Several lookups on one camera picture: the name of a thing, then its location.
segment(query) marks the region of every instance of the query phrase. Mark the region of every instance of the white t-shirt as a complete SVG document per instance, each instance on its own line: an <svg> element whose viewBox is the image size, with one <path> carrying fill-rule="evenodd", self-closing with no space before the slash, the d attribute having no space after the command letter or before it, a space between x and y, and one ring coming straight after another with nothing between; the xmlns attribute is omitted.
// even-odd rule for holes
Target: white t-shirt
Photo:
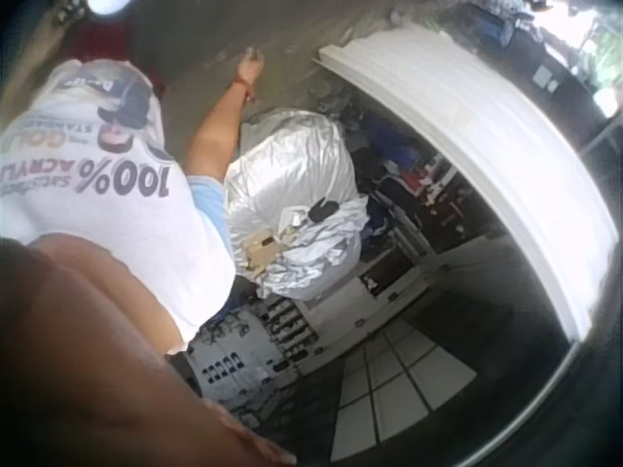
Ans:
<svg viewBox="0 0 623 467"><path fill-rule="evenodd" d="M164 143L138 70L63 63L0 138L0 234L24 244L72 234L105 248L190 341L227 300L235 267Z"/></svg>

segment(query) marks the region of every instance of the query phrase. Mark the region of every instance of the person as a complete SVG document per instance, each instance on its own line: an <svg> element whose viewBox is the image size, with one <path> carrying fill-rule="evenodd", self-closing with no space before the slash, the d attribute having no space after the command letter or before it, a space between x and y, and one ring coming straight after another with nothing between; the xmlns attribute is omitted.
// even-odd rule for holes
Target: person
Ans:
<svg viewBox="0 0 623 467"><path fill-rule="evenodd" d="M247 51L183 167L127 62L60 64L3 132L0 378L25 463L295 463L162 358L229 296L222 182L263 68Z"/></svg>
<svg viewBox="0 0 623 467"><path fill-rule="evenodd" d="M5 464L295 465L198 398L80 273L13 240L0 253Z"/></svg>
<svg viewBox="0 0 623 467"><path fill-rule="evenodd" d="M60 64L2 135L0 234L79 274L161 354L184 349L235 277L222 182L263 67L247 51L182 167L138 69Z"/></svg>

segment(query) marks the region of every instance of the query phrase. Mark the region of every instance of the blue item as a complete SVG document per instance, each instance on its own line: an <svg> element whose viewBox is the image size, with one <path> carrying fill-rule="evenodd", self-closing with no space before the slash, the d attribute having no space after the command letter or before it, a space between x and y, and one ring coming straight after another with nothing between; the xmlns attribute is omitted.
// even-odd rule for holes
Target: blue item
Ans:
<svg viewBox="0 0 623 467"><path fill-rule="evenodd" d="M233 258L230 229L225 221L225 187L211 177L192 175L187 179L195 207L214 226Z"/></svg>
<svg viewBox="0 0 623 467"><path fill-rule="evenodd" d="M412 140L388 122L366 115L362 127L372 149L382 158L396 163L401 170L409 170L421 160L421 154L413 147Z"/></svg>

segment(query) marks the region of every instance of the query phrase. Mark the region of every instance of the white curved board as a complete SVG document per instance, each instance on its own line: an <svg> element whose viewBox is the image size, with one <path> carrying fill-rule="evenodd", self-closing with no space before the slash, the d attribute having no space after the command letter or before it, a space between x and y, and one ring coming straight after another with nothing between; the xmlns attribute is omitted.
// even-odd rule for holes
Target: white curved board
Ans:
<svg viewBox="0 0 623 467"><path fill-rule="evenodd" d="M320 62L456 166L517 241L567 336L584 340L618 233L586 168L540 110L452 39L418 26L326 47Z"/></svg>

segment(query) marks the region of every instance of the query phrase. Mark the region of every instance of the red bracelet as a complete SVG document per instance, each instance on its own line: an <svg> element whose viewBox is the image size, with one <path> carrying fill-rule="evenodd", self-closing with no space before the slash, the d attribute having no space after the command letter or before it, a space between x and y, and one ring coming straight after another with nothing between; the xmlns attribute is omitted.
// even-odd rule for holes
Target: red bracelet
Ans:
<svg viewBox="0 0 623 467"><path fill-rule="evenodd" d="M246 97L244 99L245 102L251 102L253 100L255 100L255 87L253 85L251 85L250 83L244 81L243 78L241 78L240 76L236 76L233 80L232 80L232 84L234 83L238 83L239 85L243 85L244 89L246 90Z"/></svg>

